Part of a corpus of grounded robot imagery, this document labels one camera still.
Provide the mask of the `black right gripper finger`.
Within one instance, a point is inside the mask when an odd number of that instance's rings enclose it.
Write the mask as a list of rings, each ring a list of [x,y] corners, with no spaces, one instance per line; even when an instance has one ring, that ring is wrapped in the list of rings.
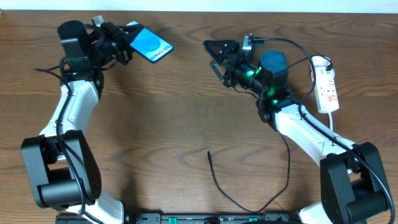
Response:
[[[205,40],[203,46],[218,65],[224,60],[231,60],[232,64],[240,62],[240,47],[235,40]]]
[[[221,72],[218,70],[217,66],[218,63],[215,60],[212,60],[209,63],[210,68],[214,71],[215,75],[218,77],[218,79],[220,80],[220,82],[225,86],[225,87],[230,87],[229,84],[229,79],[225,76],[222,75]]]

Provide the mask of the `blue Samsung Galaxy smartphone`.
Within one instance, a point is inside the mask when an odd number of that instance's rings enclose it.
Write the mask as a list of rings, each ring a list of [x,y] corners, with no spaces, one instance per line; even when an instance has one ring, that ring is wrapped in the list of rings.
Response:
[[[174,50],[172,44],[146,27],[142,28],[129,46],[151,63],[157,63]]]

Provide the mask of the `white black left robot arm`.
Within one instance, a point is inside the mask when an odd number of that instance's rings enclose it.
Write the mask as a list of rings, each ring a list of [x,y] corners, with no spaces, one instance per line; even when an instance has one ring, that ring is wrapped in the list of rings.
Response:
[[[100,16],[91,24],[67,21],[58,27],[65,55],[47,73],[60,81],[60,100],[40,134],[21,145],[32,195],[40,208],[74,213],[84,223],[136,222],[121,201],[103,190],[85,134],[101,98],[104,71],[132,59],[131,43],[142,29],[136,22],[116,26]]]

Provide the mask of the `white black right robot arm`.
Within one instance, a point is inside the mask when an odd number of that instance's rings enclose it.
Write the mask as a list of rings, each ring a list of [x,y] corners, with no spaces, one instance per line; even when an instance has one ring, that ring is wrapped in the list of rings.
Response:
[[[256,98],[264,123],[283,140],[291,139],[320,168],[321,199],[289,217],[292,223],[366,223],[368,218],[396,209],[378,149],[336,134],[332,125],[313,117],[288,87],[289,65],[284,53],[269,50],[253,64],[254,49],[264,39],[248,35],[235,40],[206,40],[210,67],[224,67],[218,78],[226,87]]]

